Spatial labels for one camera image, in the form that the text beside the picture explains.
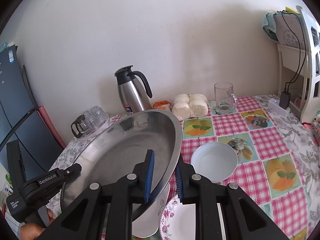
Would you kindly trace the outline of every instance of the power strip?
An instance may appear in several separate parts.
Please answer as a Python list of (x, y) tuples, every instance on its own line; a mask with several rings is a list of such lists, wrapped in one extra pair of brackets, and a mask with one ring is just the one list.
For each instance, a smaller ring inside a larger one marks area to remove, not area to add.
[(279, 106), (279, 101), (280, 100), (278, 100), (278, 99), (271, 98), (268, 101), (268, 107), (271, 108), (272, 110), (276, 111), (281, 116), (287, 117), (288, 114), (290, 113), (290, 108), (288, 107), (287, 109), (283, 109), (281, 106)]

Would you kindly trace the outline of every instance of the table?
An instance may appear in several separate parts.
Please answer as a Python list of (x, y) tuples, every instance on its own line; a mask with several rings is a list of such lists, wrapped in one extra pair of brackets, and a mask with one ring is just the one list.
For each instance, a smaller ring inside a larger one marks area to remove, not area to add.
[[(310, 127), (303, 126), (292, 113), (283, 118), (268, 108), (272, 97), (276, 96), (241, 97), (237, 109), (228, 115), (218, 115), (215, 102), (209, 101), (206, 117), (181, 121), (181, 155), (190, 163), (193, 152), (204, 143), (245, 145), (234, 146), (238, 166), (220, 184), (236, 182), (289, 238), (298, 233), (308, 236), (320, 220), (318, 146)], [(125, 116), (111, 117), (111, 123)], [(204, 129), (197, 130), (193, 124)], [(74, 138), (52, 169), (70, 166), (93, 139)], [(169, 182), (170, 199), (176, 193), (174, 176)], [(55, 215), (61, 212), (60, 194), (50, 200), (48, 207)]]

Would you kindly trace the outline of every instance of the human hand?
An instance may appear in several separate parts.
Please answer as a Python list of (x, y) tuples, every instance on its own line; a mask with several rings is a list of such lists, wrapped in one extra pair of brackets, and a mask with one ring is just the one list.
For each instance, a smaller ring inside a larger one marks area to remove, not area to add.
[[(47, 208), (47, 213), (49, 217), (49, 225), (54, 221), (53, 213), (50, 209)], [(35, 223), (25, 224), (20, 228), (21, 240), (33, 240), (37, 238), (45, 229), (38, 226)]]

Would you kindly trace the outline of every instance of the metal bowl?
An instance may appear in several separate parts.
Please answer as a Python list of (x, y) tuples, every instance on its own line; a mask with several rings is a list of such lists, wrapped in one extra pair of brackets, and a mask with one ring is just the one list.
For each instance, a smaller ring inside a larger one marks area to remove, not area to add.
[(182, 129), (169, 111), (151, 109), (130, 115), (95, 138), (78, 156), (79, 176), (65, 182), (61, 208), (69, 206), (91, 183), (107, 185), (131, 173), (144, 161), (147, 150), (155, 152), (155, 167), (149, 202), (133, 206), (137, 219), (160, 195), (174, 172), (180, 155)]

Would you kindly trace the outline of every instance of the refrigerator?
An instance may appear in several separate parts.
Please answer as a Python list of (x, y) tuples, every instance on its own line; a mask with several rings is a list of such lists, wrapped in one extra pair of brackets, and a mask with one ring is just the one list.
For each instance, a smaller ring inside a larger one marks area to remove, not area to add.
[(6, 143), (18, 140), (27, 180), (49, 171), (63, 151), (41, 118), (20, 69), (16, 46), (0, 53), (0, 162), (8, 171)]

